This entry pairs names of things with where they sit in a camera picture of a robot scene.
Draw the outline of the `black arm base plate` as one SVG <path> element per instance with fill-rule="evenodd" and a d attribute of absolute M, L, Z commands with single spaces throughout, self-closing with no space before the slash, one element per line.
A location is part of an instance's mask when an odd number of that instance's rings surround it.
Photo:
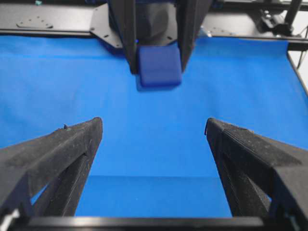
<path fill-rule="evenodd" d="M 167 37 L 158 37 L 150 42 L 138 42 L 137 52 L 142 46 L 171 46 L 177 43 L 175 7 L 173 4 L 169 6 L 170 22 L 167 25 Z M 96 37 L 100 38 L 104 43 L 114 50 L 122 50 L 122 42 L 116 30 L 111 24 L 109 18 L 109 8 L 107 1 L 101 6 L 93 10 L 93 15 L 90 22 L 90 32 Z"/>

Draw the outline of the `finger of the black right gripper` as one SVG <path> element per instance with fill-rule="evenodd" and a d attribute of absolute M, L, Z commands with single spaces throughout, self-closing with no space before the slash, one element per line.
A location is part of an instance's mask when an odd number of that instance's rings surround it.
<path fill-rule="evenodd" d="M 131 73 L 137 68 L 136 1 L 108 0 L 112 21 L 119 34 Z"/>
<path fill-rule="evenodd" d="M 211 0 L 178 0 L 177 33 L 181 70 L 185 71 Z"/>

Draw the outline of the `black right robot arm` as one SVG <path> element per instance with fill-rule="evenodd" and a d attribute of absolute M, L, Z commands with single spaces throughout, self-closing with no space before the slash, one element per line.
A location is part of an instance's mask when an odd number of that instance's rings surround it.
<path fill-rule="evenodd" d="M 109 0 L 109 18 L 122 42 L 131 73 L 136 74 L 137 43 L 167 37 L 169 6 L 175 7 L 181 69 L 186 69 L 210 0 Z"/>

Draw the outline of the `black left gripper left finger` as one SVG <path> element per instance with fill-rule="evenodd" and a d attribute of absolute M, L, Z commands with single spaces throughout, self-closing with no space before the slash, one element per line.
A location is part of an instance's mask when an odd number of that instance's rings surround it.
<path fill-rule="evenodd" d="M 99 117 L 0 151 L 0 228 L 20 217 L 76 212 L 103 137 Z"/>

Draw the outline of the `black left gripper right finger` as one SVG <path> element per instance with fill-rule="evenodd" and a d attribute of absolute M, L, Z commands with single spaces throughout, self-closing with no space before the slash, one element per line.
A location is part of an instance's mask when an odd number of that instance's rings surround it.
<path fill-rule="evenodd" d="M 205 136 L 234 217 L 286 218 L 307 230 L 307 150 L 215 118 Z"/>

